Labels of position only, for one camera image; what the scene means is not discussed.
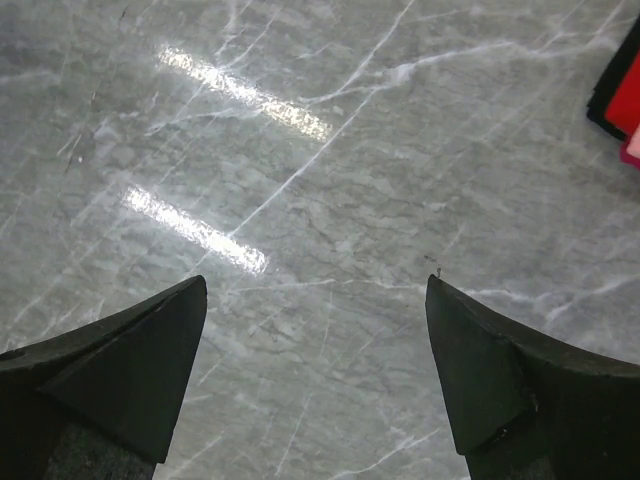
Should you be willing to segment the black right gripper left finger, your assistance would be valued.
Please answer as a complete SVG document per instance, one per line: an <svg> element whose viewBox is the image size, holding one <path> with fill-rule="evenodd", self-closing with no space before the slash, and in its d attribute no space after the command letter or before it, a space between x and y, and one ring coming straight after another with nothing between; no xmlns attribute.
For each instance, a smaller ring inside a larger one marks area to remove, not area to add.
<svg viewBox="0 0 640 480"><path fill-rule="evenodd" d="M2 478L152 478L167 458L206 313L197 275L2 353Z"/></svg>

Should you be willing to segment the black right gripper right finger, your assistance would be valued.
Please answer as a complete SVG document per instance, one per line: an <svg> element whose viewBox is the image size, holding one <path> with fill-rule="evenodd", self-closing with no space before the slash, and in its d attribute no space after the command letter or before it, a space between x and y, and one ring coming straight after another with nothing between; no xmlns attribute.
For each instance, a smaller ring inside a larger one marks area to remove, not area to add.
<svg viewBox="0 0 640 480"><path fill-rule="evenodd" d="M636 479L639 368L556 340L432 275L426 320L473 479Z"/></svg>

